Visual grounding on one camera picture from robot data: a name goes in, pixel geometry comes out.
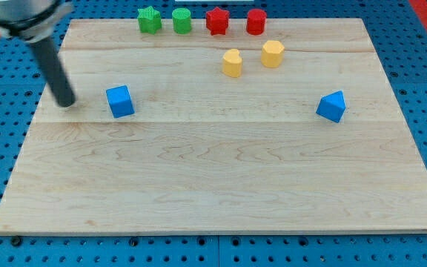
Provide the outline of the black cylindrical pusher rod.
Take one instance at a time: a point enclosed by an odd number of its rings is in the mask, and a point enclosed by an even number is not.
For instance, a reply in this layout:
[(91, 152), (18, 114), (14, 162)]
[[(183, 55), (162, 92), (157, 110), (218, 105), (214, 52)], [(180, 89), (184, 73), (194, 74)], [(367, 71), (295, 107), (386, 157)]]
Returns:
[(76, 95), (62, 67), (56, 46), (51, 37), (30, 44), (52, 96), (59, 107), (67, 108), (76, 102)]

